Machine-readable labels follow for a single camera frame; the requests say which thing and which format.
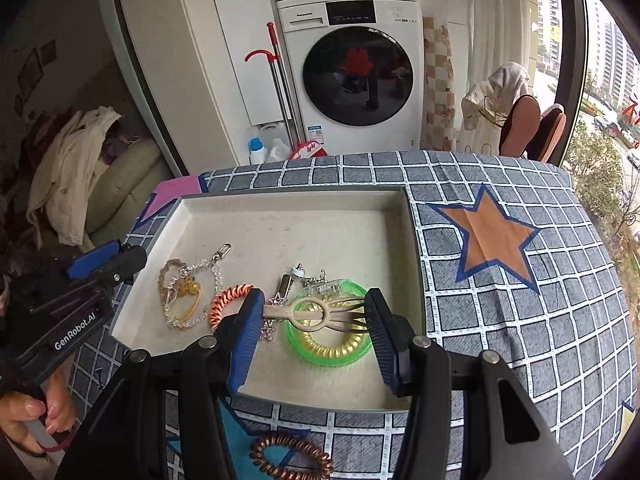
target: fingernail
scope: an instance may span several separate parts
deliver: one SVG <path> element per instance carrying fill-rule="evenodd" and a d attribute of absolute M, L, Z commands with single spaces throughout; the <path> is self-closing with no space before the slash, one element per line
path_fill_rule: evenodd
<path fill-rule="evenodd" d="M 30 416 L 40 416 L 45 412 L 47 407 L 39 400 L 29 399 L 24 403 L 24 409 Z"/>
<path fill-rule="evenodd" d="M 50 418 L 56 418 L 59 414 L 60 414 L 60 407 L 57 404 L 52 404 L 49 407 L 49 411 L 47 412 L 47 415 L 49 415 Z"/>

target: orange star pattern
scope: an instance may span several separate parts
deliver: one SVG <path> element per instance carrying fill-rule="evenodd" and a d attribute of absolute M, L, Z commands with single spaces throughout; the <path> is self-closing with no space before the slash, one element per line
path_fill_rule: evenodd
<path fill-rule="evenodd" d="M 435 204 L 431 207 L 461 231 L 463 247 L 457 282 L 498 265 L 538 291 L 524 248 L 540 232 L 539 228 L 508 216 L 485 186 L 480 188 L 471 208 Z"/>

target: checkered tablecloth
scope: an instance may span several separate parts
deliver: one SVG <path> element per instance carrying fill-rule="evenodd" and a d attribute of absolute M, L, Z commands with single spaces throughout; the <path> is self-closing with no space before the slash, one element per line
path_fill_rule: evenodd
<path fill-rule="evenodd" d="M 593 476 L 620 432 L 624 405 L 635 406 L 637 364 L 625 298 L 613 264 L 572 191 L 570 177 L 523 159 L 449 152 L 326 156 L 243 166 L 201 175 L 215 193 L 289 186 L 375 184 L 404 187 L 414 216 L 426 307 L 425 332 L 456 352 L 500 352 L 554 432 L 578 479 Z M 525 248 L 536 293 L 500 267 L 457 282 L 460 229 L 433 205 L 471 206 L 482 186 L 509 216 L 540 229 Z M 147 247 L 171 205 L 127 241 Z M 118 304 L 124 294 L 117 291 Z M 106 330 L 82 348 L 71 381 L 84 417 L 122 358 Z M 238 397 L 233 407 L 254 429 L 309 430 L 334 459 L 334 479 L 387 479 L 394 470 L 405 412 L 310 410 Z M 177 397 L 166 428 L 178 434 Z M 447 480 L 460 474 L 463 401 L 452 400 Z M 294 458 L 292 465 L 300 463 Z M 182 478 L 169 453 L 170 476 Z"/>

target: white plastic bottle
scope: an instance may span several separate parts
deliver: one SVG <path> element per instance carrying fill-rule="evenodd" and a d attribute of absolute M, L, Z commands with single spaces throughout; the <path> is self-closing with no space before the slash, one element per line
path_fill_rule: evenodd
<path fill-rule="evenodd" d="M 289 145 L 287 129 L 282 121 L 265 124 L 260 128 L 260 130 L 258 130 L 258 137 L 269 151 L 271 151 L 275 139 L 280 139 L 286 146 Z"/>
<path fill-rule="evenodd" d="M 269 150 L 267 162 L 280 162 L 282 160 L 287 160 L 289 155 L 291 155 L 291 148 L 286 146 L 284 142 L 276 137 L 273 139 L 273 145 Z"/>
<path fill-rule="evenodd" d="M 249 163 L 263 164 L 267 160 L 267 148 L 264 147 L 262 141 L 258 137 L 254 137 L 249 141 Z"/>

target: washing machine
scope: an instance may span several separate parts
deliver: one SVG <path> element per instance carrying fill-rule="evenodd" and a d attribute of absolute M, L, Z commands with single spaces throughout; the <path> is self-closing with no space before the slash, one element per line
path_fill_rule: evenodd
<path fill-rule="evenodd" d="M 277 0 L 308 139 L 331 155 L 418 148 L 418 0 Z"/>

